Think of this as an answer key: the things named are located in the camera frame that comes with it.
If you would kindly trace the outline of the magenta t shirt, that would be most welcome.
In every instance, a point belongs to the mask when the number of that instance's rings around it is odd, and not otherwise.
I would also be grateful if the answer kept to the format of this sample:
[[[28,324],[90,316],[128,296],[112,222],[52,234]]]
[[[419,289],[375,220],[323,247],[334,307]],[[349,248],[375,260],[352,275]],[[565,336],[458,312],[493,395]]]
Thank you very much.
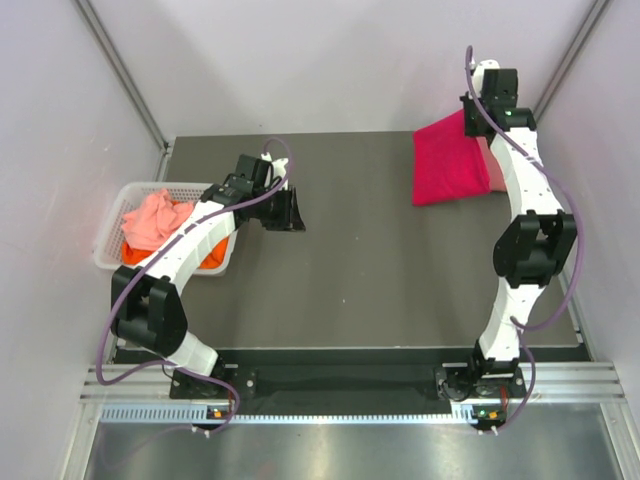
[[[478,141],[465,135],[463,110],[415,131],[412,140],[414,206],[455,201],[491,191]]]

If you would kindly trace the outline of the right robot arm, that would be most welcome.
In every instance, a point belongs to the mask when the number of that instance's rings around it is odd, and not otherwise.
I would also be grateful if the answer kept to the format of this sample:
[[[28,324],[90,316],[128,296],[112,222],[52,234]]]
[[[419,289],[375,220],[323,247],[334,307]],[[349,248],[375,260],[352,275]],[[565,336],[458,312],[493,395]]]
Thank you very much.
[[[515,380],[519,334],[539,297],[563,270],[577,226],[541,170],[536,121],[530,109],[517,104],[517,71],[485,60],[470,67],[467,76],[470,88],[461,98],[464,133],[486,139],[511,210],[511,222],[493,249],[496,298],[466,372],[469,388],[487,396]]]

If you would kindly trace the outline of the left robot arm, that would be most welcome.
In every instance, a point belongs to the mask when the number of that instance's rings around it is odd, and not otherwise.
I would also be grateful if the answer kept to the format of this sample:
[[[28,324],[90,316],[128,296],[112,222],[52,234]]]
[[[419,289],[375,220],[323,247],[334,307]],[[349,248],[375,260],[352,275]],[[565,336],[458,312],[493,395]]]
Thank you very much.
[[[222,240],[255,219],[268,231],[303,232],[288,158],[242,155],[234,172],[212,184],[194,210],[158,251],[112,276],[111,333],[171,364],[192,372],[192,384],[205,396],[226,387],[217,351],[190,332],[181,301],[187,282]]]

